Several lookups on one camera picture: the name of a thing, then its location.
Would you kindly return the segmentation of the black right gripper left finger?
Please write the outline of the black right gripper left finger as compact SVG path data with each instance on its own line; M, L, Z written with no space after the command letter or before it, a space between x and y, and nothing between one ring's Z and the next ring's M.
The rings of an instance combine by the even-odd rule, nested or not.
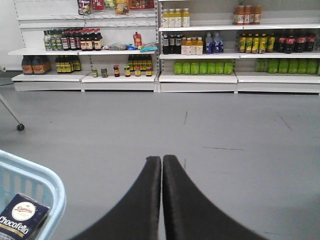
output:
M157 240L161 203L162 162L149 156L122 199L73 240Z

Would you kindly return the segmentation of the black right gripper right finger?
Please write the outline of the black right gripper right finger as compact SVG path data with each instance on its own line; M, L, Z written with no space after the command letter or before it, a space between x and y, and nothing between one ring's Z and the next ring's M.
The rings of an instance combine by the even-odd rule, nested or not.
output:
M162 204L168 240L262 240L194 184L175 155L163 157Z

